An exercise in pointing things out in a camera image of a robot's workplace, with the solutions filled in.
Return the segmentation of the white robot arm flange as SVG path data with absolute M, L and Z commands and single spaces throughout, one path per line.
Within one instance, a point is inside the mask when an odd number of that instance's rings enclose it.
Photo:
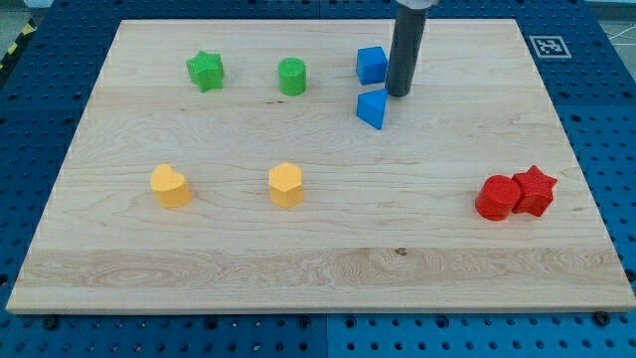
M 411 10 L 423 10 L 438 5 L 440 0 L 397 0 L 397 2 Z

